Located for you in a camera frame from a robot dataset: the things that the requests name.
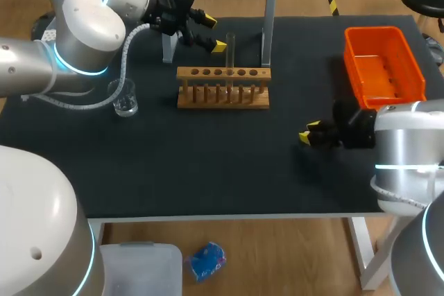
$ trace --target test tube rack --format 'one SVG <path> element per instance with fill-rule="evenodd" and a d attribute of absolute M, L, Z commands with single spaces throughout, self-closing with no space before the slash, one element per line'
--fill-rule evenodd
<path fill-rule="evenodd" d="M 187 109 L 269 109 L 267 82 L 269 68 L 178 67 L 178 108 Z M 190 81 L 213 82 L 204 85 Z M 244 85 L 243 82 L 254 82 Z"/>

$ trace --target wooden floor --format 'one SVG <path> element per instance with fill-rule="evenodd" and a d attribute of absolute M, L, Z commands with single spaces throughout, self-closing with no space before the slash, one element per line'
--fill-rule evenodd
<path fill-rule="evenodd" d="M 400 0 L 336 0 L 341 15 L 413 14 Z M 254 17 L 265 0 L 196 0 L 214 17 Z M 0 0 L 0 36 L 29 38 L 32 23 L 51 8 L 48 0 Z M 330 15 L 327 0 L 277 0 L 277 16 Z M 436 20 L 426 33 L 444 43 Z M 367 219 L 375 240 L 388 218 Z M 217 275 L 196 285 L 184 274 L 184 296 L 393 295 L 387 281 L 362 293 L 349 231 L 341 219 L 233 220 L 108 225 L 106 243 L 154 241 L 177 245 L 183 256 L 208 241 L 221 245 L 228 262 Z"/>

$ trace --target black tabletop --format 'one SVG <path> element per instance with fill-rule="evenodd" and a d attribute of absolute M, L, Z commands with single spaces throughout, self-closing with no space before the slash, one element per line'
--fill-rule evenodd
<path fill-rule="evenodd" d="M 178 46 L 174 63 L 162 64 L 160 36 L 148 31 L 128 59 L 134 117 L 120 119 L 112 106 L 73 112 L 9 98 L 0 144 L 58 166 L 88 218 L 377 212 L 369 185 L 375 152 L 314 150 L 298 143 L 298 132 L 329 119 L 335 96 L 350 93 L 344 30 L 385 25 L 404 32 L 428 99 L 443 98 L 444 80 L 412 17 L 276 18 L 270 110 L 178 110 L 176 67 L 223 66 L 224 57 Z M 213 34 L 235 32 L 235 64 L 258 67 L 261 28 L 262 19 L 221 19 Z M 87 100 L 105 98 L 118 72 L 116 58 Z"/>

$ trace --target glass test tube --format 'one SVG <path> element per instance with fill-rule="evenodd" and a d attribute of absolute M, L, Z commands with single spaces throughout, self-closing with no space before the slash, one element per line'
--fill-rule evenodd
<path fill-rule="evenodd" d="M 227 54 L 226 54 L 227 58 L 225 61 L 225 66 L 227 68 L 227 74 L 231 76 L 234 73 L 234 45 L 236 42 L 236 35 L 234 33 L 227 33 L 226 42 L 227 42 Z M 228 85 L 233 86 L 233 81 L 227 80 L 225 86 L 228 87 Z"/>

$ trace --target orange container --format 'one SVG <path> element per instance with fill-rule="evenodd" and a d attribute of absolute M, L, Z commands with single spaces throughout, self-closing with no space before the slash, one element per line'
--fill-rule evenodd
<path fill-rule="evenodd" d="M 362 109 L 425 101 L 425 80 L 396 27 L 345 30 L 345 66 Z"/>

